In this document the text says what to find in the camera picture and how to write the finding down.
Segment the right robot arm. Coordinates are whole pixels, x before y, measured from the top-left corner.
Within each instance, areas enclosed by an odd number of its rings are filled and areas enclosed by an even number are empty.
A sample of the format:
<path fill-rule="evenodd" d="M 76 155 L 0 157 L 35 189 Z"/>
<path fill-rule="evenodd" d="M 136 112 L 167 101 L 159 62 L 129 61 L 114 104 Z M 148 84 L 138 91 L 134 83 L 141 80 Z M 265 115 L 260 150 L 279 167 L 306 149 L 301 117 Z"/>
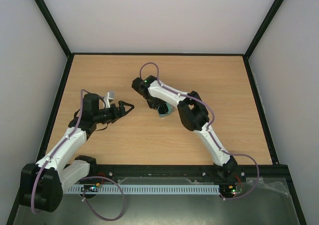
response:
<path fill-rule="evenodd" d="M 176 108 L 184 128 L 196 133 L 209 150 L 216 175 L 223 181 L 235 175 L 237 162 L 214 132 L 208 117 L 207 105 L 197 92 L 186 93 L 176 90 L 150 75 L 145 80 L 137 77 L 132 81 L 132 88 L 146 101 L 149 108 L 163 117 Z"/>

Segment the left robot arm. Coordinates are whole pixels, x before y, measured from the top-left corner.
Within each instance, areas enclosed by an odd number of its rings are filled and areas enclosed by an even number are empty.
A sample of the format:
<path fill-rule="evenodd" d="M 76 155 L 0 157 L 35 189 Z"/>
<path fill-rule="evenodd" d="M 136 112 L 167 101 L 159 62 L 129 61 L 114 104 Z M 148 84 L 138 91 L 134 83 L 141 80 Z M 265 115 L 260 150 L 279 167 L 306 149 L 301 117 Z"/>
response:
<path fill-rule="evenodd" d="M 112 103 L 114 93 L 104 97 L 81 90 L 80 108 L 59 142 L 36 163 L 26 164 L 20 177 L 19 204 L 28 206 L 36 214 L 53 212 L 63 194 L 76 182 L 97 173 L 97 161 L 89 156 L 78 156 L 67 165 L 75 152 L 97 130 L 97 125 L 108 126 L 126 116 L 134 105 L 119 101 Z"/>

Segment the black round sunglasses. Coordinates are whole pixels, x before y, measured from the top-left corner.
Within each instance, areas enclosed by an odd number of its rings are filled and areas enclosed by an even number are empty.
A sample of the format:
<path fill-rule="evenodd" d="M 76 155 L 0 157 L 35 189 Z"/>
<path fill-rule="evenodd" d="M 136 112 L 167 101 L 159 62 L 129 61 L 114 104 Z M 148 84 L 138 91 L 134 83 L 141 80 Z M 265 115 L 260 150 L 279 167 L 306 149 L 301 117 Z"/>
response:
<path fill-rule="evenodd" d="M 161 106 L 158 107 L 158 113 L 160 115 L 165 115 L 169 111 L 168 106 L 166 104 L 162 104 Z"/>

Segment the grey felt glasses case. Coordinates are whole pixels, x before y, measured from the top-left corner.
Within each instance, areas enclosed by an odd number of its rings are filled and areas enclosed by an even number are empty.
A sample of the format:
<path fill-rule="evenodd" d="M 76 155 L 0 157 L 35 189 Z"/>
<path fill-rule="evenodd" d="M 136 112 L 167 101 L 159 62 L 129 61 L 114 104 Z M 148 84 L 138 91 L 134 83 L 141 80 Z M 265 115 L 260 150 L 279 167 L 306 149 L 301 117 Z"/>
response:
<path fill-rule="evenodd" d="M 172 113 L 173 109 L 172 109 L 172 106 L 168 103 L 165 103 L 165 104 L 161 104 L 158 108 L 157 108 L 157 112 L 158 112 L 158 115 L 160 117 L 165 117 L 165 116 L 168 116 Z"/>

